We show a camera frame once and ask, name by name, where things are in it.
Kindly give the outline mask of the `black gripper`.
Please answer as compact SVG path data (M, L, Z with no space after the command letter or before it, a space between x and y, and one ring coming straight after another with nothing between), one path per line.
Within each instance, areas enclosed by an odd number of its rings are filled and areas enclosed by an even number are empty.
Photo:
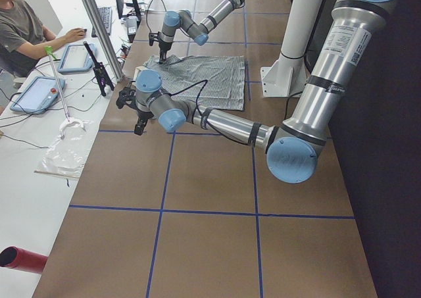
M166 61L167 52L169 50L171 50L171 48L172 48L172 43L165 42L165 41L160 41L159 42L159 49L160 49L159 64L163 64Z
M144 133L144 129L147 125L147 122L153 118L153 113L143 105L136 106L137 111L137 122L134 127L134 134L142 135Z

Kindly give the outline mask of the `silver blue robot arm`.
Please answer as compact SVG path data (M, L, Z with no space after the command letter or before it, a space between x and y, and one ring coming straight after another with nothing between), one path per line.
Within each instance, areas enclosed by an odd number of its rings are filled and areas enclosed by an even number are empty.
M260 70L265 97L298 97L291 117L268 127L204 107L198 100L177 101L154 70L137 70L135 108L139 124L156 118L167 132L186 122L212 129L242 145L261 147L269 171L297 184L316 170L327 137L326 127L372 34L382 29L397 0L336 0L333 22L316 64L305 73L304 58L322 0L293 0L278 60Z
M231 12L240 8L245 0L222 0L212 12L200 23L196 23L188 10L167 11L160 32L149 33L149 45L156 41L159 43L159 63L166 61L167 52L171 49L174 36L178 29L186 33L197 45L204 45L209 33L213 31Z

